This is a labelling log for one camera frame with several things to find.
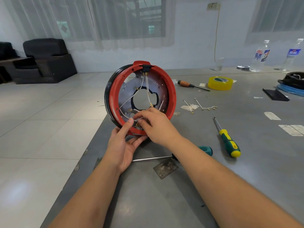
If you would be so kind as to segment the person's left hand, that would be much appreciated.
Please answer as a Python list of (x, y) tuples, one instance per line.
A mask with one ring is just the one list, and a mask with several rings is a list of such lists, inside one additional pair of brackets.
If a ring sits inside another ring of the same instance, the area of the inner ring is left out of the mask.
[(115, 169), (117, 173), (122, 174), (131, 164), (135, 150), (148, 137), (136, 136), (126, 141), (126, 137), (118, 137), (119, 129), (116, 127), (112, 130), (107, 150), (101, 162)]

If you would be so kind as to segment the person's right hand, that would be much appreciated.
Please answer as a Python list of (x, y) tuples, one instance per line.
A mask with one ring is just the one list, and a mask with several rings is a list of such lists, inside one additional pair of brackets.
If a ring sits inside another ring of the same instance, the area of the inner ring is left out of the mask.
[(158, 109), (155, 124), (146, 134), (154, 143), (166, 148), (170, 148), (174, 142), (182, 138), (167, 116)]

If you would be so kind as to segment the red round appliance base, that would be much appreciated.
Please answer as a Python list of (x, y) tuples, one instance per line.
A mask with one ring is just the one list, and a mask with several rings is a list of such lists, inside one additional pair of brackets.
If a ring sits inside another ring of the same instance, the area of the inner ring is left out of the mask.
[(148, 61), (134, 61), (117, 69), (105, 88), (105, 109), (121, 128), (136, 113), (154, 107), (171, 119), (176, 107), (175, 80)]

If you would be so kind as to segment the person's right forearm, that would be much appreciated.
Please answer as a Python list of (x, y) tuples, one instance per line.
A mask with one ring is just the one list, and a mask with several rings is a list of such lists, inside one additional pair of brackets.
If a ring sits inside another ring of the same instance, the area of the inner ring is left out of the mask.
[(185, 138), (168, 148), (220, 228), (304, 228), (268, 197)]

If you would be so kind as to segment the person's left forearm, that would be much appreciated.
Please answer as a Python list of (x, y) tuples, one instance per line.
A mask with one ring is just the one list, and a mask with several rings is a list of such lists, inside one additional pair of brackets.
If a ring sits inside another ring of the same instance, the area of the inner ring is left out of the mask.
[(119, 166), (104, 158), (48, 228), (102, 227), (120, 174)]

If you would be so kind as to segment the square metal plate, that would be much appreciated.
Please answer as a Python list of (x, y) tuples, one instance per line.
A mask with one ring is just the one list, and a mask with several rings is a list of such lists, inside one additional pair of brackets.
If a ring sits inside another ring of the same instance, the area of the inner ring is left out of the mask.
[(172, 174), (174, 171), (176, 171), (179, 168), (177, 163), (172, 159), (168, 158), (165, 161), (161, 162), (160, 164), (156, 165), (153, 170), (157, 174), (157, 176), (163, 180), (170, 174)]

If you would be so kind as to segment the yellow tape roll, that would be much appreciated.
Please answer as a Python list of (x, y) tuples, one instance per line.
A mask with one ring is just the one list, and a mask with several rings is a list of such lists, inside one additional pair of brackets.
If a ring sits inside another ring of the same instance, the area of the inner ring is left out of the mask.
[(213, 76), (208, 80), (207, 86), (213, 90), (228, 91), (232, 88), (234, 81), (228, 77)]

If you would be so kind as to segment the yellow green screwdriver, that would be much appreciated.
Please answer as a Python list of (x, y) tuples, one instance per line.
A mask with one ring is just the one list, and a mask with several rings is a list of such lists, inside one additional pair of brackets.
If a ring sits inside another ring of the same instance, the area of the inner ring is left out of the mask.
[(241, 155), (241, 151), (239, 146), (234, 142), (234, 140), (229, 136), (228, 131), (225, 129), (222, 129), (220, 124), (218, 123), (217, 119), (213, 118), (216, 126), (218, 128), (218, 133), (220, 137), (222, 138), (222, 141), (224, 142), (225, 149), (230, 157), (232, 158), (238, 158)]

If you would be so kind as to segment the clear plastic cup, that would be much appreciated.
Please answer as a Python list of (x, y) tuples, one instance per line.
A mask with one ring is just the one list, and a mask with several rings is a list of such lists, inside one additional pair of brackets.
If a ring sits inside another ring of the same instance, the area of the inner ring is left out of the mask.
[(221, 71), (222, 68), (223, 68), (223, 63), (224, 63), (224, 58), (223, 57), (215, 59), (215, 68), (214, 68), (214, 70), (215, 71)]

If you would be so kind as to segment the white sheer curtain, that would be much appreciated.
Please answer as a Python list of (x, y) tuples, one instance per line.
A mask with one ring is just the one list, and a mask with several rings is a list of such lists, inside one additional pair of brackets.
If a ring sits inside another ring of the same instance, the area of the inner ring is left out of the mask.
[(63, 39), (68, 50), (174, 44), (177, 0), (0, 0), (24, 41)]
[(257, 0), (245, 44), (304, 38), (304, 0)]

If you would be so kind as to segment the dark wooden side table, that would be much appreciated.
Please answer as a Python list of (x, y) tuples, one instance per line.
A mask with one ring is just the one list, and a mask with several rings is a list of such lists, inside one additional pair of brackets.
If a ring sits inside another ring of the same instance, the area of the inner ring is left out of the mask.
[(6, 71), (12, 78), (12, 81), (15, 84), (21, 84), (21, 82), (17, 80), (17, 68), (15, 65), (17, 65), (18, 67), (31, 65), (36, 66), (36, 62), (33, 57), (17, 57), (7, 60), (0, 60), (0, 66), (3, 66), (6, 69)]

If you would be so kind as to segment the clear plastic water bottle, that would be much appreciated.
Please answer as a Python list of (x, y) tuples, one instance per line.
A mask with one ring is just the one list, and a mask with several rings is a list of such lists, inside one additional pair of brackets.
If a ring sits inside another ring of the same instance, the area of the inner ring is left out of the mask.
[(265, 62), (269, 56), (270, 47), (269, 40), (264, 40), (262, 46), (256, 49), (252, 64), (250, 65), (250, 72), (261, 72), (264, 68)]
[(295, 45), (288, 50), (285, 61), (283, 62), (280, 70), (289, 71), (292, 67), (292, 64), (295, 60), (295, 57), (301, 52), (301, 43), (304, 41), (304, 38), (297, 39)]

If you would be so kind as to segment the black flat sheet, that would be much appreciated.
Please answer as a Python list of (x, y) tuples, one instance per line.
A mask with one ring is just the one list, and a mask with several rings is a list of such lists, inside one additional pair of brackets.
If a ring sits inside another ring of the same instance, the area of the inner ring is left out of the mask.
[(282, 94), (277, 89), (275, 90), (269, 90), (269, 89), (262, 89), (264, 93), (272, 100), (274, 101), (289, 101), (290, 99), (287, 98), (284, 94)]

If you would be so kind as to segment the blue round lid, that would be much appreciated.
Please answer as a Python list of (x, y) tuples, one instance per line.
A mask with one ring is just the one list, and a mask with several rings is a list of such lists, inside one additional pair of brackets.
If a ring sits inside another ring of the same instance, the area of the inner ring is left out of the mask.
[(304, 97), (304, 90), (302, 90), (302, 89), (297, 89), (297, 88), (294, 88), (294, 87), (290, 87), (290, 86), (285, 85), (285, 84), (277, 84), (277, 88), (279, 88), (280, 90), (282, 90), (284, 92)]

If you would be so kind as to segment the black round appliance part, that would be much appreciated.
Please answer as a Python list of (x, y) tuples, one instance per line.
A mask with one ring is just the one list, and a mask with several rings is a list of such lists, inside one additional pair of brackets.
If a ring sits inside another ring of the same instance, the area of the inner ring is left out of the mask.
[(278, 83), (304, 90), (304, 72), (289, 72), (282, 80), (278, 80)]

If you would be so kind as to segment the teal handled screwdriver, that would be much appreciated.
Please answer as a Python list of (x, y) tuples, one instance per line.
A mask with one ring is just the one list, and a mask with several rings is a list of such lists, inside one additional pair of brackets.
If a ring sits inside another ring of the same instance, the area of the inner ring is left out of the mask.
[[(198, 146), (198, 149), (202, 150), (204, 153), (206, 153), (209, 156), (213, 155), (213, 150), (209, 146)], [(181, 157), (181, 155), (176, 156), (174, 153), (172, 153), (170, 156), (162, 156), (162, 157), (150, 157), (150, 158), (142, 158), (142, 159), (135, 159), (132, 160), (132, 162), (140, 162), (140, 161), (150, 161), (150, 160), (158, 160), (158, 159), (164, 159), (164, 158), (172, 158), (176, 161), (178, 160), (178, 157)]]

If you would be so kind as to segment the orange handled screwdriver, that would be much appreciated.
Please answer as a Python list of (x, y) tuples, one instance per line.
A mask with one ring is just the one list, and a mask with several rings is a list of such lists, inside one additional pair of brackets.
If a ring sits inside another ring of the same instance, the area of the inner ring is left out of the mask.
[(186, 82), (186, 81), (182, 81), (182, 80), (178, 80), (178, 81), (177, 81), (177, 84), (180, 85), (180, 86), (182, 86), (182, 87), (197, 88), (197, 89), (201, 89), (201, 90), (205, 90), (205, 91), (210, 92), (209, 89), (205, 89), (205, 88), (202, 88), (202, 87), (197, 87), (197, 86), (195, 86), (195, 85), (193, 85), (193, 84), (190, 84), (190, 83), (188, 83), (188, 82)]

